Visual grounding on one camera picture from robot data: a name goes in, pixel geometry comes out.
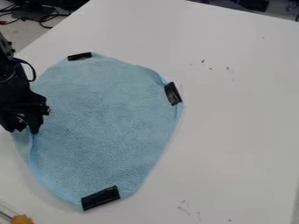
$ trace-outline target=fabric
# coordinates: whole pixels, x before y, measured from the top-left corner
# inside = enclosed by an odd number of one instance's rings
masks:
[[[37,135],[13,133],[17,148],[38,182],[78,209],[82,198],[112,186],[126,198],[182,114],[184,104],[171,106],[166,96],[167,83],[146,67],[95,53],[64,59],[33,83],[51,113]]]

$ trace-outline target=stain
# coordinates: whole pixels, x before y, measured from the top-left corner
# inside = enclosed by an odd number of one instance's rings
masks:
[[[188,202],[187,201],[185,201],[185,200],[183,200],[182,202],[181,202],[181,204],[179,204],[179,206],[177,207],[178,208],[178,210],[180,210],[180,211],[182,211],[183,213],[185,213],[185,214],[187,214],[188,216],[190,216],[191,214],[190,214],[190,211],[189,211],[189,208],[190,206],[189,206],[189,204],[188,204]]]
[[[196,212],[196,215],[198,216],[197,223],[199,223],[201,221],[200,212]]]

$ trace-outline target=microfiber cloth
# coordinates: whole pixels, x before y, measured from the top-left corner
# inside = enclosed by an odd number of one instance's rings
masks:
[[[93,53],[50,67],[32,89],[49,116],[13,136],[35,178],[79,210],[134,194],[161,156],[184,104],[158,73]]]

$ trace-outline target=white table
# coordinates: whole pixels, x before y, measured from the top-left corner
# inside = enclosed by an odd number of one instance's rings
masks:
[[[186,104],[176,134],[136,195],[77,213],[35,182],[3,133],[0,199],[43,224],[290,223],[298,39],[295,22],[184,0],[88,3],[17,56],[41,74],[95,51],[172,77]]]

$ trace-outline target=floor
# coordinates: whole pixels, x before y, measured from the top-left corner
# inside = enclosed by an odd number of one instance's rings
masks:
[[[10,5],[11,3],[0,0],[0,9]],[[59,22],[61,22],[64,19],[64,17],[58,17],[53,19],[52,21],[49,21],[47,25],[53,26],[57,25]],[[2,21],[11,21],[13,18],[11,18],[10,15],[0,17],[0,20]],[[0,26],[0,32],[13,43],[14,49],[16,52],[19,52],[23,50],[25,47],[27,47],[31,42],[33,42],[35,39],[38,39],[40,36],[47,33],[49,30],[41,27],[37,22],[33,21],[17,21],[14,24],[8,24],[8,25],[1,25]]]
[[[191,0],[191,1],[202,3],[203,1],[207,1],[207,0]],[[208,0],[208,1],[210,2],[210,4],[213,5],[246,11],[245,8],[239,6],[236,3],[233,3],[230,0]],[[299,7],[295,6],[295,4],[298,4],[299,6],[299,3],[292,3],[291,2],[292,0],[268,0],[268,1],[269,1],[269,6],[266,12],[258,12],[258,11],[252,11],[252,12],[262,14],[262,15],[267,15],[270,17],[279,17],[279,18],[284,18],[293,21],[295,21],[296,16],[299,14]]]

